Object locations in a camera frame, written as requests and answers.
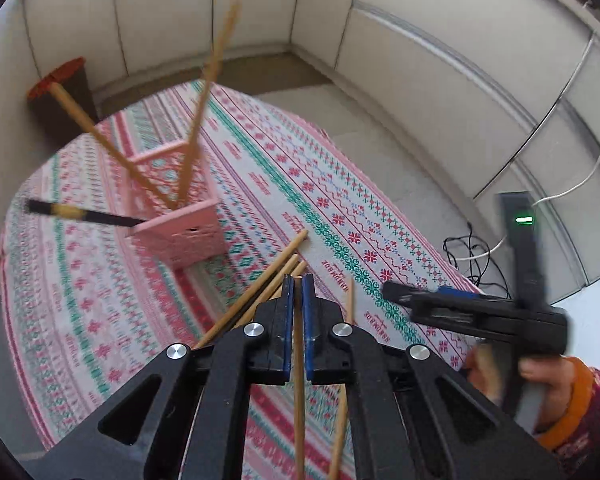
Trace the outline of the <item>person's right hand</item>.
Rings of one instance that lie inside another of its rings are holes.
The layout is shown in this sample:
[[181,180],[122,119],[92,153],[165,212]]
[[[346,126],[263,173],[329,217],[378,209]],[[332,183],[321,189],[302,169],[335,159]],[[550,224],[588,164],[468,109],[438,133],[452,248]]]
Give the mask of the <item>person's right hand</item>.
[[[490,344],[478,344],[463,365],[468,382],[494,404],[503,397],[503,378],[495,364]],[[566,414],[576,379],[576,366],[563,356],[527,356],[518,362],[520,377],[544,390],[535,432],[549,430]]]

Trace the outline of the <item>orange patterned sleeve forearm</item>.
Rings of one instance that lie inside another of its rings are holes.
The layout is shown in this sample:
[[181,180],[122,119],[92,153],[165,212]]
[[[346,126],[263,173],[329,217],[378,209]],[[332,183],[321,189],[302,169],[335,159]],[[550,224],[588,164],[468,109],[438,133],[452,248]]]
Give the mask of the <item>orange patterned sleeve forearm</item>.
[[574,356],[564,356],[576,366],[576,379],[566,414],[536,440],[550,451],[565,475],[583,469],[600,470],[600,370],[586,366]]

